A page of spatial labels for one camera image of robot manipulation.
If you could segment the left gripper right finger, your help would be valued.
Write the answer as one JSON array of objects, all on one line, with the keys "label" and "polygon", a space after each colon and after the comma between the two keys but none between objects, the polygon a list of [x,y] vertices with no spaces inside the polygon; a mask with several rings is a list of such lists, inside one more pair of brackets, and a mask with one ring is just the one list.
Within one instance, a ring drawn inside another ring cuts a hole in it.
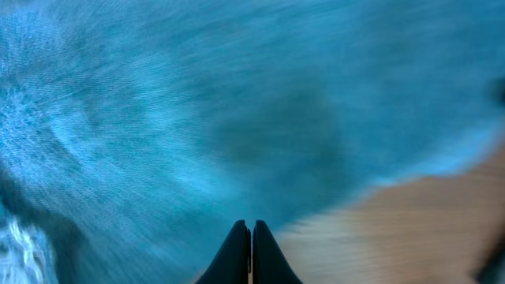
[{"label": "left gripper right finger", "polygon": [[302,284],[263,220],[256,221],[252,236],[252,283]]}]

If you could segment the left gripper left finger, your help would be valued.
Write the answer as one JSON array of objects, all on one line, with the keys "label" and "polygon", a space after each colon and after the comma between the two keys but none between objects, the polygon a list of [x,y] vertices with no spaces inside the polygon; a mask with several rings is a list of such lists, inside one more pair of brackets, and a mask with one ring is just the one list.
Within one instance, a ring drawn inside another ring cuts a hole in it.
[{"label": "left gripper left finger", "polygon": [[239,220],[196,284],[248,284],[250,264],[251,232],[245,221]]}]

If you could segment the light blue denim jeans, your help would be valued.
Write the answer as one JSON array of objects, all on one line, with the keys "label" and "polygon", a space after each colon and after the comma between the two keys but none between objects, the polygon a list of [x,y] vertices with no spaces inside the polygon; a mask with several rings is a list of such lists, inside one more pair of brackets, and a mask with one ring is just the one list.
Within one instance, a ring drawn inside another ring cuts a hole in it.
[{"label": "light blue denim jeans", "polygon": [[1,198],[59,283],[185,283],[272,229],[478,163],[501,1],[4,1]]}]

